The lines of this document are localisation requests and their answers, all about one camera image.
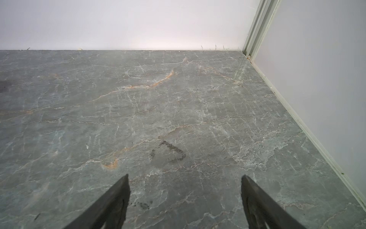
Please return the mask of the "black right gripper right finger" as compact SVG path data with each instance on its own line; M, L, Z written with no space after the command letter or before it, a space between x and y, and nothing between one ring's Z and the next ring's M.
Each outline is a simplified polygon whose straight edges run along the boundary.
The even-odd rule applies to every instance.
M241 178L241 197L250 229L303 229L249 176Z

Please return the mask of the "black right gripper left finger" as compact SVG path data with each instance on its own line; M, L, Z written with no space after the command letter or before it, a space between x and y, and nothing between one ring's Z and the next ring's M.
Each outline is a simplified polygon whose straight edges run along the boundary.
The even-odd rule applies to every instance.
M129 178L126 174L66 228L121 229L126 220L130 194Z

